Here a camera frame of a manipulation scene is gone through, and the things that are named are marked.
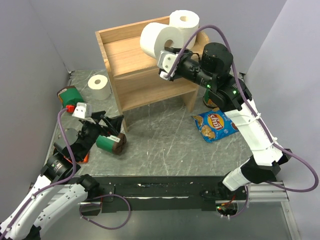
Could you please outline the white paper towel roll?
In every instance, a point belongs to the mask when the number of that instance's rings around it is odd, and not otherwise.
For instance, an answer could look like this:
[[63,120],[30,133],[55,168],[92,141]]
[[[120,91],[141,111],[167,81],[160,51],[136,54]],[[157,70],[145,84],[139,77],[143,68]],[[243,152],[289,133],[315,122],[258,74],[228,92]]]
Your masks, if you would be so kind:
[[151,22],[143,28],[139,44],[146,55],[157,59],[166,43],[175,48],[184,46],[184,37],[178,28],[158,22]]

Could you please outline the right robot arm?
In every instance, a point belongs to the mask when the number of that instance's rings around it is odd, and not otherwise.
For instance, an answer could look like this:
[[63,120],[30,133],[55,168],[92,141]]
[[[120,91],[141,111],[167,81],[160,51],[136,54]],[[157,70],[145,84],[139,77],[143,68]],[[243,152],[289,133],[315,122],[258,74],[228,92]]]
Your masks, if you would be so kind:
[[236,190],[247,184],[271,181],[280,166],[289,161],[290,149],[280,150],[270,140],[270,131],[263,129],[252,94],[243,81],[239,82],[244,96],[237,88],[237,80],[230,74],[233,55],[225,45],[210,42],[198,60],[185,49],[169,81],[184,78],[208,90],[209,99],[232,121],[249,146],[252,155],[218,183],[217,191],[223,199],[230,199]]

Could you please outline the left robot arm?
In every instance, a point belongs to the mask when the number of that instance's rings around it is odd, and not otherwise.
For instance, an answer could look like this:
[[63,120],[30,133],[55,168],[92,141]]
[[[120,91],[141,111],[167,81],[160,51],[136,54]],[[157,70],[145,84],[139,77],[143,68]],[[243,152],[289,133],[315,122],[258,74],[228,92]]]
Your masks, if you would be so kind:
[[51,199],[68,184],[97,140],[111,141],[119,147],[126,143],[121,133],[124,116],[107,117],[105,111],[93,112],[82,123],[81,130],[61,129],[55,150],[42,167],[33,187],[16,210],[0,224],[2,240],[39,240],[46,230],[69,209],[82,201],[94,201],[100,184],[89,174],[80,176],[67,193]]

